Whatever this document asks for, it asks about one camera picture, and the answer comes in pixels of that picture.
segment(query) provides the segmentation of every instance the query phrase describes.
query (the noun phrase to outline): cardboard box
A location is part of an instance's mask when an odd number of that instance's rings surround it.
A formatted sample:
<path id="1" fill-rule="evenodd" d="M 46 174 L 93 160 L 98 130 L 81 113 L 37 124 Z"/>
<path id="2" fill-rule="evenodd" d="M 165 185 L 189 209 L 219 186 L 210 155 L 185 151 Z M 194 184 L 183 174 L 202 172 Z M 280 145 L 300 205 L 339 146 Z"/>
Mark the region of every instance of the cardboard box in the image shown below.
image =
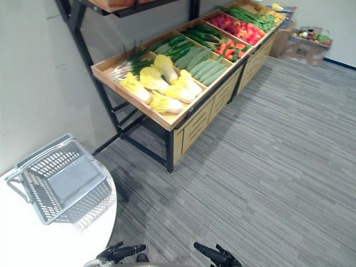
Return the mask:
<path id="1" fill-rule="evenodd" d="M 291 58 L 312 66 L 318 66 L 331 48 L 300 37 L 290 36 L 282 57 Z"/>
<path id="2" fill-rule="evenodd" d="M 276 33 L 276 39 L 274 41 L 274 44 L 272 46 L 272 50 L 269 53 L 271 57 L 280 57 L 280 55 L 283 53 L 284 47 L 293 33 L 293 30 L 295 28 L 296 22 L 291 21 L 287 27 L 287 29 L 278 29 Z"/>

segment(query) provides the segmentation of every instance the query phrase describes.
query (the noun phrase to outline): metal frame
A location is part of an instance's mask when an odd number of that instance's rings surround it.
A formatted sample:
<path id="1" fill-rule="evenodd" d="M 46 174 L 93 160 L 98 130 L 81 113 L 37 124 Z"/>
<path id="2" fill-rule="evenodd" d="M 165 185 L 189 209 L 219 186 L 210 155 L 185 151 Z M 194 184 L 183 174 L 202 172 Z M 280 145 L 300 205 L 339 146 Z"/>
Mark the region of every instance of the metal frame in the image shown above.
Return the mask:
<path id="1" fill-rule="evenodd" d="M 150 8 L 158 7 L 167 3 L 171 3 L 177 0 L 155 0 L 149 3 L 145 4 L 139 4 L 139 0 L 135 0 L 135 5 L 130 8 L 122 9 L 113 13 L 108 13 L 105 10 L 102 10 L 100 7 L 94 5 L 93 3 L 89 2 L 88 0 L 73 0 L 72 7 L 70 6 L 69 0 L 55 0 L 58 8 L 60 10 L 60 13 L 62 15 L 62 18 L 64 22 L 67 23 L 69 30 L 72 34 L 72 37 L 76 43 L 76 46 L 79 50 L 79 53 L 85 63 L 85 67 L 87 68 L 90 77 L 93 80 L 93 83 L 95 85 L 95 88 L 100 96 L 100 99 L 102 100 L 106 112 L 114 125 L 114 128 L 117 132 L 117 134 L 111 138 L 109 141 L 107 141 L 105 144 L 103 144 L 101 147 L 99 147 L 94 154 L 99 153 L 101 150 L 103 150 L 105 147 L 107 147 L 109 144 L 114 142 L 118 137 L 121 139 L 125 139 L 135 147 L 137 147 L 139 150 L 144 152 L 145 154 L 149 155 L 151 158 L 156 160 L 158 163 L 164 165 L 167 168 L 167 171 L 169 173 L 173 172 L 173 156 L 174 156 L 174 130 L 172 131 L 167 131 L 157 123 L 153 122 L 151 119 L 149 119 L 146 115 L 141 115 L 135 120 L 133 120 L 128 126 L 123 127 L 123 124 L 127 122 L 129 119 L 131 119 L 136 112 L 138 112 L 138 109 L 132 110 L 125 118 L 123 118 L 121 121 L 118 120 L 116 116 L 116 112 L 125 108 L 126 106 L 130 105 L 128 102 L 124 102 L 119 104 L 116 107 L 113 107 L 111 105 L 111 102 L 108 98 L 108 95 L 105 91 L 105 88 L 103 84 L 97 80 L 92 71 L 91 71 L 91 66 L 93 65 L 93 60 L 90 56 L 90 53 L 88 51 L 88 48 L 85 44 L 85 40 L 83 38 L 83 35 L 81 33 L 81 24 L 83 22 L 83 17 L 85 14 L 85 11 L 87 8 L 93 9 L 95 12 L 102 16 L 107 16 L 109 14 L 114 14 L 119 18 L 126 17 Z M 190 0 L 190 12 L 189 12 L 189 19 L 195 19 L 199 17 L 199 9 L 200 9 L 200 0 Z M 214 92 L 234 73 L 240 66 L 243 65 L 243 69 L 240 72 L 240 76 L 238 78 L 238 81 L 235 85 L 234 92 L 231 95 L 231 98 L 229 99 L 229 102 L 233 99 L 233 97 L 236 95 L 236 92 L 238 90 L 242 75 L 244 73 L 244 69 L 246 66 L 246 63 L 248 61 L 248 57 L 244 59 L 242 62 L 239 62 L 237 65 L 235 65 L 225 77 L 223 77 L 213 88 L 210 89 L 209 93 L 207 93 L 202 99 L 200 99 L 192 108 L 187 113 L 187 116 L 185 119 L 180 122 L 176 128 L 180 128 L 191 116 L 194 115 L 194 113 L 203 105 L 206 100 L 212 96 Z M 143 126 L 156 134 L 158 137 L 164 140 L 165 146 L 166 146 L 166 158 L 163 158 L 144 146 L 143 144 L 139 143 L 135 139 L 133 139 L 130 136 L 130 133 L 132 133 L 136 128 Z"/>

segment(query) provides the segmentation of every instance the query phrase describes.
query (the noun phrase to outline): baseboard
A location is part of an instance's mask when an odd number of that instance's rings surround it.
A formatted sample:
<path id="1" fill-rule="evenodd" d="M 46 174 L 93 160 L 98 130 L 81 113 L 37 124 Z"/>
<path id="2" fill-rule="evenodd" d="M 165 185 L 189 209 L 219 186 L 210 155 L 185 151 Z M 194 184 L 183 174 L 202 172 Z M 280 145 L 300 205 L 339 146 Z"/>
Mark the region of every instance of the baseboard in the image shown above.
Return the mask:
<path id="1" fill-rule="evenodd" d="M 330 58 L 326 58 L 326 57 L 325 57 L 325 58 L 324 58 L 324 61 L 331 62 L 331 63 L 334 63 L 334 64 L 336 64 L 336 65 L 343 66 L 343 67 L 345 67 L 345 68 L 350 68 L 351 70 L 356 71 L 356 67 L 353 67 L 353 66 L 350 66 L 350 65 L 341 63 L 341 62 L 339 62 L 339 61 L 331 60 Z"/>
<path id="2" fill-rule="evenodd" d="M 95 157 L 98 153 L 103 151 L 105 148 L 107 148 L 111 143 L 113 143 L 116 139 L 118 139 L 120 136 L 119 134 L 114 135 L 112 138 L 110 138 L 108 141 L 106 141 L 104 144 L 102 144 L 100 147 L 98 147 L 94 152 L 93 156 Z"/>

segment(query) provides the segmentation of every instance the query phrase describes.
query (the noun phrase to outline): basket handle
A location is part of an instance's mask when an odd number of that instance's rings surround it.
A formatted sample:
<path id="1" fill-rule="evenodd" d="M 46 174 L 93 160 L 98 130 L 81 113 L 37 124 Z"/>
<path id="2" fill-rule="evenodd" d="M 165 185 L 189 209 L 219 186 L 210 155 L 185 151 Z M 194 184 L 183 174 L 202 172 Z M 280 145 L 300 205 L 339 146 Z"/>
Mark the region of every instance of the basket handle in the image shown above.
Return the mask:
<path id="1" fill-rule="evenodd" d="M 25 169 L 30 166 L 31 164 L 33 164 L 34 162 L 36 162 L 37 160 L 39 160 L 43 155 L 45 155 L 46 153 L 49 153 L 51 151 L 54 151 L 62 146 L 67 145 L 70 142 L 75 142 L 74 138 L 69 138 L 63 142 L 61 142 L 60 144 L 56 145 L 56 146 L 52 146 L 49 149 L 46 149 L 44 151 L 42 151 L 41 153 L 39 153 L 38 155 L 36 155 L 34 158 L 30 159 L 29 161 L 27 161 L 25 164 L 23 164 L 22 166 L 20 166 L 12 175 L 10 175 L 9 177 L 5 178 L 5 180 L 7 181 L 7 185 L 9 187 L 11 187 L 17 194 L 19 194 L 23 199 L 25 199 L 25 201 L 27 203 L 32 204 L 33 200 L 30 197 L 27 197 L 27 195 L 25 193 L 23 193 L 20 189 L 18 189 L 16 186 L 14 186 L 11 182 L 17 182 L 19 184 L 21 184 L 21 180 L 16 179 L 17 176 L 19 176 L 20 174 L 22 174 Z"/>
<path id="2" fill-rule="evenodd" d="M 28 198 L 25 193 L 23 193 L 19 188 L 17 188 L 16 186 L 14 186 L 14 185 L 11 183 L 12 181 L 14 181 L 14 182 L 17 182 L 17 183 L 21 184 L 21 181 L 20 181 L 19 179 L 15 179 L 15 177 L 16 177 L 17 175 L 19 175 L 20 173 L 22 173 L 22 172 L 19 172 L 18 174 L 16 174 L 16 175 L 12 176 L 11 178 L 9 178 L 6 183 L 7 183 L 7 185 L 8 185 L 9 187 L 11 187 L 16 193 L 18 193 L 22 198 L 24 198 L 27 203 L 32 204 L 32 203 L 33 203 L 33 200 L 32 200 L 31 198 Z"/>

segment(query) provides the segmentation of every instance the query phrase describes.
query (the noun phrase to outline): wooden tray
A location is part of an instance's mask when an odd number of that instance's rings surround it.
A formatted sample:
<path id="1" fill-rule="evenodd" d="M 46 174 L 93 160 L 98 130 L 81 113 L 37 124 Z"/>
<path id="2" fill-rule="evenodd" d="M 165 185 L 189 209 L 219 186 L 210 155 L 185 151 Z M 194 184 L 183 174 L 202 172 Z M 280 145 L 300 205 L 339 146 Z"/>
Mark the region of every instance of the wooden tray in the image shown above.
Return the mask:
<path id="1" fill-rule="evenodd" d="M 197 25 L 197 24 L 202 25 L 202 26 L 205 26 L 205 27 L 213 28 L 214 30 L 216 30 L 217 32 L 219 32 L 219 33 L 221 34 L 221 36 L 222 36 L 222 39 L 221 39 L 222 42 L 224 42 L 224 41 L 226 41 L 226 40 L 228 40 L 228 39 L 231 39 L 232 41 L 235 41 L 235 42 L 238 42 L 238 43 L 242 43 L 242 44 L 244 44 L 244 45 L 245 45 L 245 44 L 248 45 L 248 43 L 242 41 L 241 39 L 239 39 L 239 38 L 237 38 L 237 37 L 235 37 L 235 36 L 229 34 L 228 32 L 223 31 L 223 30 L 220 29 L 220 28 L 214 27 L 214 25 L 211 25 L 210 23 L 208 23 L 208 22 L 206 22 L 206 21 L 204 21 L 203 19 L 200 19 L 200 18 L 197 18 L 197 19 L 195 19 L 195 20 L 193 20 L 193 21 L 190 21 L 190 22 L 188 22 L 188 23 L 186 23 L 186 24 L 184 24 L 184 25 L 182 25 L 182 26 L 176 28 L 176 30 L 179 31 L 179 32 L 182 32 L 182 31 L 184 31 L 185 29 L 187 29 L 187 28 L 189 28 L 189 27 L 192 27 L 192 26 L 194 26 L 194 25 Z M 210 44 L 210 45 L 213 46 L 213 47 L 214 47 L 214 45 L 215 45 L 215 43 L 212 43 L 212 42 L 207 42 L 207 43 Z M 251 47 L 249 50 L 247 50 L 247 51 L 245 52 L 245 54 L 244 54 L 242 57 L 240 57 L 236 62 L 231 62 L 231 61 L 229 61 L 229 60 L 227 60 L 227 59 L 223 59 L 223 60 L 224 60 L 224 61 L 228 61 L 229 63 L 235 64 L 235 63 L 237 63 L 237 62 L 243 60 L 243 59 L 247 56 L 247 54 L 250 53 L 250 51 L 252 51 L 252 49 L 253 49 L 253 48 Z"/>
<path id="2" fill-rule="evenodd" d="M 234 3 L 232 3 L 232 4 L 230 4 L 230 5 L 227 5 L 226 7 L 228 7 L 228 8 L 231 8 L 231 7 L 241 7 L 241 8 L 243 8 L 243 9 L 245 9 L 245 10 L 247 10 L 247 11 L 253 13 L 253 14 L 257 14 L 258 11 L 255 9 L 256 5 L 257 5 L 257 4 L 253 3 L 253 2 L 250 1 L 250 0 L 237 0 L 237 1 L 234 2 Z M 213 12 L 211 12 L 211 13 L 205 15 L 205 16 L 203 16 L 201 19 L 203 19 L 203 20 L 205 21 L 206 19 L 211 18 L 211 17 L 214 17 L 214 16 L 217 16 L 217 15 L 219 15 L 219 14 L 226 14 L 226 13 L 223 12 L 223 11 L 221 11 L 220 9 L 217 9 L 217 10 L 215 10 L 215 11 L 213 11 Z M 230 18 L 236 19 L 236 18 L 234 18 L 233 16 L 231 16 L 231 15 L 229 15 L 229 14 L 227 14 L 227 16 L 229 16 Z M 245 42 L 244 40 L 241 40 L 240 38 L 237 38 L 236 36 L 232 35 L 231 33 L 227 32 L 227 31 L 225 31 L 225 30 L 223 30 L 223 29 L 221 29 L 221 28 L 219 28 L 219 27 L 217 27 L 217 26 L 215 26 L 215 25 L 213 25 L 213 24 L 211 24 L 211 23 L 209 23 L 209 22 L 207 22 L 207 21 L 205 21 L 205 22 L 206 22 L 210 27 L 212 27 L 212 28 L 214 28 L 214 29 L 216 29 L 216 30 L 219 30 L 219 32 L 225 33 L 226 35 L 229 36 L 229 38 L 233 38 L 233 39 L 238 40 L 238 41 L 240 41 L 240 42 L 242 42 L 242 43 L 244 43 L 244 44 L 249 44 L 249 43 Z M 283 23 L 283 20 L 281 20 L 279 23 L 277 23 L 275 27 L 273 27 L 272 29 L 270 29 L 270 30 L 266 33 L 266 35 L 265 35 L 264 37 L 262 37 L 256 44 L 252 45 L 252 47 L 254 47 L 254 48 L 258 47 L 264 40 L 266 40 L 267 38 L 269 38 L 269 36 L 273 33 L 274 29 L 276 29 L 277 27 L 279 27 L 282 23 Z"/>
<path id="3" fill-rule="evenodd" d="M 135 0 L 88 0 L 94 5 L 100 7 L 106 12 L 115 12 L 121 9 L 133 7 L 135 5 Z M 154 0 L 139 0 L 139 4 L 144 4 L 152 2 Z"/>
<path id="4" fill-rule="evenodd" d="M 169 33 L 166 33 L 158 38 L 155 38 L 149 42 L 144 43 L 143 45 L 145 47 L 149 47 L 151 44 L 164 39 L 168 38 L 170 36 L 175 36 L 175 35 L 181 35 L 180 32 L 173 30 Z M 196 46 L 202 47 L 200 44 L 196 43 L 195 41 L 191 40 Z M 153 52 L 149 52 L 147 57 L 148 58 L 154 58 L 156 55 Z M 216 60 L 218 58 L 218 55 L 211 52 L 210 53 L 210 58 L 212 60 Z M 178 114 L 159 114 L 155 110 L 153 110 L 149 105 L 145 104 L 143 101 L 141 101 L 139 98 L 137 98 L 135 95 L 131 94 L 128 92 L 126 89 L 124 89 L 122 86 L 120 86 L 119 83 L 113 81 L 110 79 L 110 73 L 113 71 L 113 69 L 118 66 L 120 63 L 122 63 L 125 60 L 125 55 L 120 54 L 118 56 L 111 57 L 107 60 L 101 61 L 93 66 L 91 66 L 91 69 L 93 71 L 93 74 L 95 77 L 97 77 L 100 81 L 102 81 L 104 84 L 106 84 L 109 88 L 111 88 L 113 91 L 118 93 L 120 96 L 122 96 L 124 99 L 126 99 L 129 103 L 133 104 L 135 107 L 137 107 L 140 111 L 142 111 L 144 114 L 146 114 L 149 118 L 157 122 L 159 125 L 161 125 L 164 129 L 171 131 L 175 128 L 175 126 L 180 123 L 186 116 L 188 110 L 194 106 L 194 104 L 197 103 L 197 101 L 201 100 L 208 92 L 209 90 L 214 87 L 214 85 L 219 82 L 219 80 L 224 77 L 228 71 L 230 70 L 231 66 L 233 65 L 230 61 L 228 60 L 223 60 L 221 63 L 225 64 L 227 67 L 226 71 L 218 78 L 216 79 L 209 87 L 204 86 L 201 84 L 199 81 L 196 81 L 196 83 L 202 88 L 202 93 L 195 98 L 192 103 L 190 104 L 185 104 L 183 103 L 183 110 Z"/>

